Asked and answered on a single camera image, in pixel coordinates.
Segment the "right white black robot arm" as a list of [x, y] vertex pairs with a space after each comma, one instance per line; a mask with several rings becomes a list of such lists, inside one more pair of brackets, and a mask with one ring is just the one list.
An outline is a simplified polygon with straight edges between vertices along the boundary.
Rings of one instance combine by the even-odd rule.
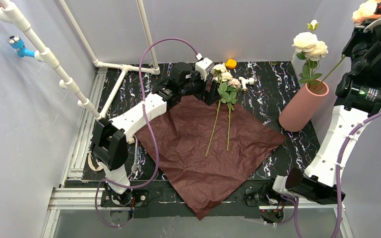
[[345, 164], [365, 127], [381, 116], [381, 18], [356, 26], [342, 54], [350, 58], [351, 70], [336, 87], [324, 141], [304, 171], [293, 168], [269, 182], [263, 196], [272, 204], [293, 196], [339, 205], [345, 198], [341, 189]]

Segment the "peach pink rose stem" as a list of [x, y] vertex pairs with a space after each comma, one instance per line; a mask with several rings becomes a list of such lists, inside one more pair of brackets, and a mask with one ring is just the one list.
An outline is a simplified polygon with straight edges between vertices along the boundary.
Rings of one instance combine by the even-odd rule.
[[316, 34], [324, 41], [328, 54], [320, 60], [321, 79], [334, 86], [341, 76], [350, 70], [349, 58], [342, 59], [342, 51], [348, 41], [354, 25], [361, 24], [368, 18], [379, 18], [374, 15], [378, 0], [323, 0], [315, 13], [318, 21]]

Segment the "pale pink rose stem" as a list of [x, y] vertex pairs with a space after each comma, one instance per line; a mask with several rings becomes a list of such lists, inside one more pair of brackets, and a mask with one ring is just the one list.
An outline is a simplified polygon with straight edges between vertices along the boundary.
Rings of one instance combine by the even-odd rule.
[[209, 143], [207, 146], [207, 150], [205, 153], [205, 157], [208, 157], [210, 146], [211, 146], [214, 134], [215, 134], [215, 128], [216, 128], [216, 124], [217, 124], [217, 120], [218, 120], [218, 116], [219, 116], [219, 112], [220, 112], [221, 103], [222, 102], [227, 103], [228, 98], [231, 98], [231, 96], [230, 96], [231, 91], [228, 89], [232, 87], [230, 82], [233, 79], [232, 75], [230, 74], [230, 72], [226, 68], [225, 64], [215, 65], [213, 67], [213, 69], [211, 70], [211, 73], [214, 75], [214, 78], [215, 78], [214, 82], [217, 82], [219, 84], [214, 89], [215, 89], [215, 92], [219, 93], [220, 99], [217, 103], [215, 121], [214, 121], [214, 125], [212, 128], [210, 140], [209, 140]]

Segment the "maroon wrapping paper sheet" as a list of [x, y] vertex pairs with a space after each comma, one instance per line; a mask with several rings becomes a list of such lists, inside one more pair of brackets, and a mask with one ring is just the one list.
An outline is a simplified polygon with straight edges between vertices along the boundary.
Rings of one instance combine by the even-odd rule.
[[205, 157], [216, 116], [193, 96], [151, 120], [136, 136], [149, 156], [199, 219], [245, 182], [276, 150], [285, 136], [263, 125], [240, 104], [231, 112], [227, 151], [228, 108], [220, 107], [215, 134]]

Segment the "cream ribbon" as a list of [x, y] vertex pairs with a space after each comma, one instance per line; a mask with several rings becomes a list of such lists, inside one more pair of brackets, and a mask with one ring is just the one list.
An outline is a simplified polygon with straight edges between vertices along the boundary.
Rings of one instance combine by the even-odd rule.
[[94, 160], [93, 160], [92, 152], [89, 151], [89, 152], [88, 152], [88, 157], [87, 157], [87, 163], [88, 163], [89, 168], [90, 168], [92, 171], [94, 171], [94, 172], [102, 171], [102, 170], [103, 170], [102, 165], [96, 160], [95, 162], [96, 162], [97, 166], [95, 166], [95, 165], [93, 164], [93, 161], [94, 161]]

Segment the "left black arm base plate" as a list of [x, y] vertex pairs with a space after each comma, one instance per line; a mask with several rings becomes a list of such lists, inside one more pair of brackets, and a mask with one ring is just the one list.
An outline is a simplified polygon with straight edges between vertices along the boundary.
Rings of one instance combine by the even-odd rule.
[[119, 195], [106, 187], [99, 201], [101, 207], [147, 207], [149, 191], [147, 189], [128, 189], [125, 193]]

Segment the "white rose flower stem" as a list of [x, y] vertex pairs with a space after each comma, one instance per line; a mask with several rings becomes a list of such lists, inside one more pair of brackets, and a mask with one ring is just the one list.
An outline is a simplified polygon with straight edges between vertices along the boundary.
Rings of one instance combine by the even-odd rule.
[[328, 54], [328, 46], [314, 33], [317, 29], [318, 21], [314, 19], [307, 23], [305, 32], [294, 37], [292, 44], [296, 58], [304, 62], [299, 82], [308, 88], [319, 85], [318, 79], [322, 76], [317, 72], [319, 61]]

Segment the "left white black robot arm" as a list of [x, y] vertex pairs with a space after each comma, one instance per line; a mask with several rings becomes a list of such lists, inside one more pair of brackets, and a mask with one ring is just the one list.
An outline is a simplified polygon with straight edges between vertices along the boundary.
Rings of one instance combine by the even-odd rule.
[[206, 89], [212, 78], [213, 67], [213, 61], [208, 58], [196, 62], [195, 65], [176, 63], [170, 75], [162, 79], [144, 101], [112, 120], [97, 121], [90, 150], [103, 167], [111, 193], [124, 196], [131, 192], [125, 169], [127, 144], [137, 131], [146, 126], [147, 121], [166, 113], [184, 96], [193, 95], [207, 105], [219, 99], [214, 88]]

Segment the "small pink rose stem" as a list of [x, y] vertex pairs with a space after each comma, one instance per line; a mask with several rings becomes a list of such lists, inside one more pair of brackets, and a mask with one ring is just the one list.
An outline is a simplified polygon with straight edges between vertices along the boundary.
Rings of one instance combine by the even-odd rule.
[[228, 133], [227, 133], [227, 151], [230, 148], [230, 131], [231, 131], [231, 112], [234, 110], [234, 104], [237, 101], [237, 93], [241, 87], [238, 79], [230, 79], [227, 81], [227, 89], [223, 94], [228, 107]]

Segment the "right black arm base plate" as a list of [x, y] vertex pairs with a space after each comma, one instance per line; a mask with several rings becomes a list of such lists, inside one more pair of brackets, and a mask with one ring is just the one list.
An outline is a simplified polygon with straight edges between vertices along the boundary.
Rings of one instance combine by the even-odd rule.
[[281, 194], [272, 188], [248, 188], [245, 190], [244, 201], [250, 207], [256, 206], [283, 206], [290, 205], [290, 201], [284, 199]]

